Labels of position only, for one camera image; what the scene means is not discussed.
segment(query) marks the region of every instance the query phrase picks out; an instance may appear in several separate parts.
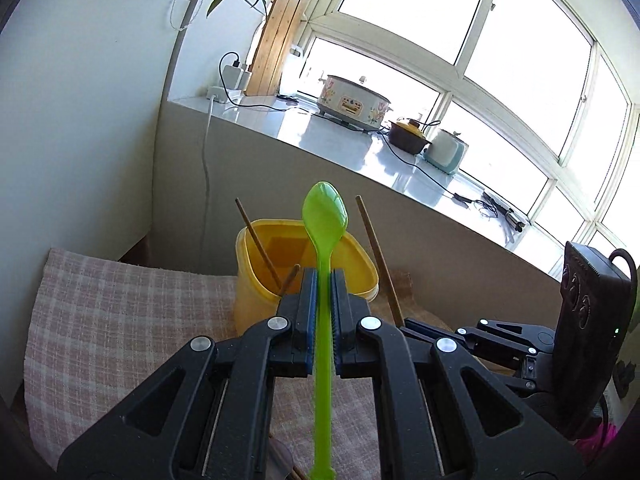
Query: light blue kettle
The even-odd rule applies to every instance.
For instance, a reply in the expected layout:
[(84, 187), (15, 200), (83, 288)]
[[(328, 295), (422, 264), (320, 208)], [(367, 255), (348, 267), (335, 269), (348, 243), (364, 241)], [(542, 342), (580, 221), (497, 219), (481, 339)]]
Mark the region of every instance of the light blue kettle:
[(438, 130), (431, 143), (422, 152), (424, 160), (447, 174), (455, 173), (469, 147), (458, 136), (458, 132), (450, 133), (447, 130)]

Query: window frame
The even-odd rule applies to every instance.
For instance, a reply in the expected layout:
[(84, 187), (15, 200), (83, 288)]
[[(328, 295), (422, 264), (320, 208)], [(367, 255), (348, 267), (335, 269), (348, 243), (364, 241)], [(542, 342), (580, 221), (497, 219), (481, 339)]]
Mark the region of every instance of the window frame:
[[(631, 102), (628, 92), (625, 91), (624, 85), (600, 43), (565, 0), (553, 1), (586, 38), (591, 45), (591, 54), (583, 83), (582, 99), (578, 104), (574, 121), (559, 155), (556, 155), (503, 103), (464, 76), (466, 67), (478, 44), (482, 28), (491, 11), (493, 0), (479, 0), (454, 64), (449, 64), (423, 47), (377, 25), (338, 12), (337, 9), (342, 1), (305, 0), (303, 2), (305, 12), (295, 39), (306, 54), (315, 38), (320, 38), (340, 44), (364, 56), (372, 57), (427, 85), (440, 92), (429, 120), (442, 119), (451, 102), (455, 101), (504, 137), (546, 175), (547, 182), (538, 199), (530, 211), (524, 212), (529, 216), (532, 224), (536, 224), (537, 215), (542, 211), (551, 192), (558, 187), (584, 220), (582, 227), (574, 237), (574, 241), (588, 243), (594, 233), (600, 231), (615, 246), (624, 247), (619, 238), (602, 224), (602, 219), (609, 209), (626, 168), (636, 130), (639, 127), (640, 105)], [(578, 181), (568, 169), (568, 163), (576, 144), (580, 141), (580, 134), (594, 93), (596, 74), (601, 68), (600, 60), (604, 60), (614, 75), (626, 99), (627, 106), (625, 123), (612, 164), (596, 200), (592, 202), (583, 193)], [(536, 226), (546, 233), (544, 228), (537, 224)], [(516, 240), (513, 247), (509, 247), (511, 251), (514, 250), (520, 239), (522, 237)], [(561, 265), (559, 272), (556, 267), (558, 265), (550, 274), (557, 278), (561, 272)]]

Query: wooden cutting board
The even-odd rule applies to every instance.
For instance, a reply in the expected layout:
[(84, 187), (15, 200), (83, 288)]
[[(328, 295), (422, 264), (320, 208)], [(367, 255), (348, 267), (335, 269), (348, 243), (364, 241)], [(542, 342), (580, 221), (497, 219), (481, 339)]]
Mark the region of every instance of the wooden cutting board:
[(262, 30), (254, 62), (254, 74), (245, 95), (275, 95), (280, 85), (282, 66), (300, 25), (301, 0), (274, 0)]

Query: wooden chopstick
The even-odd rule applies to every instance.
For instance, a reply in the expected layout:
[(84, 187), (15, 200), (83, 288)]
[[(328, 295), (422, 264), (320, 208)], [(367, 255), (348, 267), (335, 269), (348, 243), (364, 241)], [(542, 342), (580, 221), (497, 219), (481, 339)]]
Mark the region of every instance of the wooden chopstick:
[(271, 273), (271, 277), (273, 278), (273, 281), (276, 282), (276, 288), (278, 290), (280, 290), (282, 288), (282, 282), (280, 281), (280, 278), (278, 277), (278, 273), (276, 272), (276, 268), (273, 266), (273, 263), (271, 263), (271, 260), (269, 259), (269, 256), (267, 255), (267, 251), (264, 250), (264, 247), (262, 246), (262, 243), (260, 242), (260, 238), (258, 238), (258, 235), (255, 232), (254, 226), (251, 225), (251, 221), (249, 220), (249, 217), (244, 212), (244, 207), (242, 207), (242, 203), (240, 202), (239, 198), (236, 198), (236, 205), (238, 206), (240, 214), (242, 215), (242, 220), (244, 220), (244, 224), (246, 225), (246, 228), (248, 229), (249, 233), (251, 234), (251, 238), (254, 239), (255, 245), (256, 245), (256, 247), (258, 247), (258, 251), (260, 251), (260, 256), (262, 256), (262, 259), (264, 260), (264, 263), (267, 265), (267, 268), (269, 269), (269, 272)]
[[(273, 433), (271, 433), (271, 431), (269, 432), (269, 438), (275, 438), (273, 436)], [(309, 480), (309, 478), (307, 478), (307, 476), (300, 470), (300, 468), (294, 463), (293, 465), (293, 471), (292, 471), (292, 475), (294, 477), (294, 480), (296, 479), (296, 476), (300, 479), (300, 480)]]
[(400, 309), (400, 303), (398, 301), (398, 296), (396, 296), (394, 284), (391, 281), (391, 275), (389, 275), (389, 269), (386, 267), (385, 257), (382, 254), (378, 237), (376, 236), (376, 232), (373, 230), (373, 225), (369, 219), (367, 208), (365, 207), (360, 195), (356, 197), (356, 202), (358, 203), (362, 222), (364, 223), (364, 228), (367, 230), (369, 243), (371, 244), (371, 249), (373, 249), (373, 255), (376, 259), (382, 290), (386, 295), (389, 307), (391, 307), (391, 314), (394, 317), (394, 323), (398, 328), (400, 328), (401, 326), (404, 326), (404, 318), (402, 317), (402, 310)]
[(300, 271), (300, 264), (295, 264), (293, 267), (291, 267), (291, 270), (289, 271), (287, 277), (284, 279), (284, 282), (282, 282), (282, 286), (280, 287), (278, 296), (285, 295), (287, 289), (291, 286), (291, 283), (293, 282), (293, 280), (296, 279), (296, 276), (298, 275), (299, 271)]

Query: lid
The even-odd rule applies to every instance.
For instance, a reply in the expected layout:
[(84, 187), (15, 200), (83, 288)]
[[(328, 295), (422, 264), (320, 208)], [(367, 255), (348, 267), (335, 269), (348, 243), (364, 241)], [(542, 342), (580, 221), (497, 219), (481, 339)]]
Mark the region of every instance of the lid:
[(457, 142), (460, 142), (461, 144), (464, 144), (465, 146), (468, 146), (468, 144), (464, 140), (460, 139), (460, 135), (462, 134), (462, 132), (453, 132), (453, 133), (451, 133), (451, 132), (448, 132), (447, 130), (444, 130), (444, 129), (440, 128), (438, 130), (438, 133), (447, 134), (449, 137), (451, 137), (452, 139), (456, 140)]
[(371, 92), (373, 95), (375, 95), (376, 97), (379, 97), (380, 99), (384, 99), (387, 103), (390, 103), (391, 101), (389, 99), (387, 99), (386, 97), (384, 97), (383, 95), (380, 95), (378, 92), (374, 92), (372, 89), (367, 88), (366, 86), (362, 86), (359, 85), (358, 83), (354, 83), (353, 81), (350, 81), (348, 79), (345, 79), (343, 77), (340, 77), (339, 75), (331, 75), (331, 74), (327, 74), (327, 78), (333, 77), (334, 79), (337, 79), (338, 81), (343, 81), (345, 83), (350, 83), (354, 86), (357, 86), (358, 88), (363, 88), (368, 92)]
[(393, 124), (395, 124), (396, 126), (400, 126), (403, 130), (408, 131), (410, 134), (414, 134), (417, 137), (420, 137), (421, 139), (424, 139), (424, 133), (421, 131), (420, 128), (418, 128), (418, 126), (416, 126), (415, 124), (412, 124), (412, 122), (414, 123), (418, 123), (418, 121), (414, 121), (412, 119), (409, 119), (409, 123), (401, 123), (400, 121), (392, 121)]

